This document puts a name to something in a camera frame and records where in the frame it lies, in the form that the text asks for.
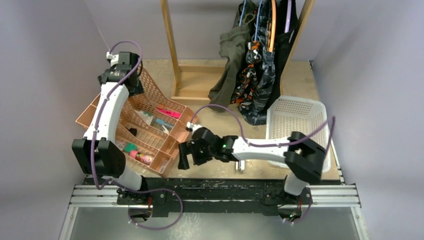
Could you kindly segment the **olive green shorts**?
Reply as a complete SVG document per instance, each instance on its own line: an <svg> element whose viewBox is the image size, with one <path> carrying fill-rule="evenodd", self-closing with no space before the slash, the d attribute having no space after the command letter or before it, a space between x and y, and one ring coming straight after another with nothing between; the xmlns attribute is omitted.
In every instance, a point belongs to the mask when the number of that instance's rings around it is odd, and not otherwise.
<svg viewBox="0 0 424 240"><path fill-rule="evenodd" d="M246 64L246 48L248 42L252 39L257 5L251 0L247 0L244 21L242 26L239 26L238 20L242 4L238 7L232 29L220 35L219 54L222 58L227 58L227 62L220 79L209 90L208 98L212 105L223 107L230 105L236 86L236 78Z"/></svg>

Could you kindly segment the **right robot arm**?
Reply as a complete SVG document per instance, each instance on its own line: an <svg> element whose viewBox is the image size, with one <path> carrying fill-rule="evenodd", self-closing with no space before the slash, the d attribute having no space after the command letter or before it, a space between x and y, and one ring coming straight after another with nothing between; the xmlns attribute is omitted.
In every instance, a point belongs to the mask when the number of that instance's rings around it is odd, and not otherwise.
<svg viewBox="0 0 424 240"><path fill-rule="evenodd" d="M278 162L286 165L291 174L284 180L280 196L288 204L300 198L309 184L318 184L322 179L327 150L299 131L277 139L248 139L237 135L218 136L199 124L189 124L186 131L191 138L178 145L178 169L190 168L188 156L193 164L203 165L211 160L223 163L246 160Z"/></svg>

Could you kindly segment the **peach plastic file organizer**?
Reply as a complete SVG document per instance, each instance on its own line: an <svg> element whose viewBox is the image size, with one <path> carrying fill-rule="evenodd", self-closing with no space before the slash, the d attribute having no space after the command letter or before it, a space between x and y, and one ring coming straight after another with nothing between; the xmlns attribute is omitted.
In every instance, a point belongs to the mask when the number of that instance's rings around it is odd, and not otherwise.
<svg viewBox="0 0 424 240"><path fill-rule="evenodd" d="M146 175L167 178L179 160L179 144L189 137L186 124L197 123L198 117L188 106L165 97L146 69L142 70L139 80L144 93L127 98L118 110L116 145L122 151L125 145L134 145L136 151L152 155L153 162L146 165L130 157L130 151L124 153L130 167L142 169ZM157 108L178 112L181 116L176 119ZM156 118L171 123L173 128L169 130L157 124Z"/></svg>

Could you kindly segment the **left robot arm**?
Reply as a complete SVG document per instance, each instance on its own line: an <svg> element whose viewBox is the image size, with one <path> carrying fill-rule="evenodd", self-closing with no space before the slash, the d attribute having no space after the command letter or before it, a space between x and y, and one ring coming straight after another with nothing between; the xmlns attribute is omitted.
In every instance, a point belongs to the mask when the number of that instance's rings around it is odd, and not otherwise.
<svg viewBox="0 0 424 240"><path fill-rule="evenodd" d="M116 131L125 102L144 92L138 73L142 59L128 51L107 52L106 59L110 67L97 78L100 95L94 116L83 137L73 140L71 149L82 172L91 175L99 189L115 184L130 191L130 199L142 205L149 199L143 177L126 165L125 154L116 146Z"/></svg>

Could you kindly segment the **blue wire hanger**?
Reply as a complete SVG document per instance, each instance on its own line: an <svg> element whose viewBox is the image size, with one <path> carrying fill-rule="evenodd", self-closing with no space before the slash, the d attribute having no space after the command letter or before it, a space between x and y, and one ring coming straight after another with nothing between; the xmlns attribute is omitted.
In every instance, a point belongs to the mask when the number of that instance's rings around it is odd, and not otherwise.
<svg viewBox="0 0 424 240"><path fill-rule="evenodd" d="M239 9L239 20L238 20L238 26L242 26L244 23L244 17L246 16L246 6L247 6L247 0L244 0L242 2L241 8Z"/></svg>

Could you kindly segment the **white stapler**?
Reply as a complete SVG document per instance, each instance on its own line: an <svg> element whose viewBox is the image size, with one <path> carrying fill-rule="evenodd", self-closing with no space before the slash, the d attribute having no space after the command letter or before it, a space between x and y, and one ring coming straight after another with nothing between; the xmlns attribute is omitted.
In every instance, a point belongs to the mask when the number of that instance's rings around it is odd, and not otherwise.
<svg viewBox="0 0 424 240"><path fill-rule="evenodd" d="M237 173L243 173L245 170L245 160L239 160L235 163L235 171Z"/></svg>

